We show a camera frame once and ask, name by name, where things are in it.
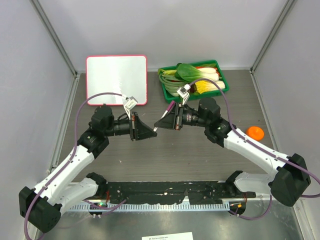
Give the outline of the pink framed whiteboard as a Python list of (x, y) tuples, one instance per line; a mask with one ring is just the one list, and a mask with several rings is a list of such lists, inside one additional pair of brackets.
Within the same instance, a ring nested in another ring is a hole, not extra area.
[(86, 97), (101, 93), (148, 101), (148, 60), (145, 55), (92, 55), (86, 58)]

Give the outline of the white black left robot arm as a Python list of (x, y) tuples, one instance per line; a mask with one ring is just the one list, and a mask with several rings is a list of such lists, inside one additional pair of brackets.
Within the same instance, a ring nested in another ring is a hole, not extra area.
[(107, 181), (97, 173), (90, 173), (80, 183), (71, 181), (91, 164), (109, 145), (109, 137), (129, 135), (131, 141), (154, 138), (157, 133), (143, 123), (137, 112), (126, 111), (115, 118), (112, 109), (103, 105), (95, 109), (89, 128), (75, 137), (70, 154), (33, 188), (24, 187), (18, 194), (24, 230), (34, 225), (42, 233), (52, 230), (61, 216), (77, 203), (93, 197), (102, 199), (107, 192)]

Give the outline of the magenta capped whiteboard marker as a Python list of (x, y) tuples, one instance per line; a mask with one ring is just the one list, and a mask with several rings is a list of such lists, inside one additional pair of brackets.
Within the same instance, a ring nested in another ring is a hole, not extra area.
[(170, 111), (173, 109), (173, 107), (175, 106), (176, 102), (175, 101), (171, 101), (170, 104), (168, 105), (168, 107), (166, 108), (166, 110), (164, 111), (163, 115), (161, 116), (161, 120), (170, 113)]

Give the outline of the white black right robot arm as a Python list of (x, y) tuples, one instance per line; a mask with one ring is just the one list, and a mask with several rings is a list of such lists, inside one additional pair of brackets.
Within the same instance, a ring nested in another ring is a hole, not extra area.
[(184, 125), (204, 128), (207, 139), (234, 151), (264, 170), (264, 174), (235, 171), (226, 184), (226, 193), (233, 198), (243, 192), (273, 196), (281, 204), (292, 207), (311, 183), (304, 158), (273, 150), (252, 139), (221, 117), (221, 108), (213, 98), (203, 98), (198, 109), (174, 103), (155, 128), (180, 130)]

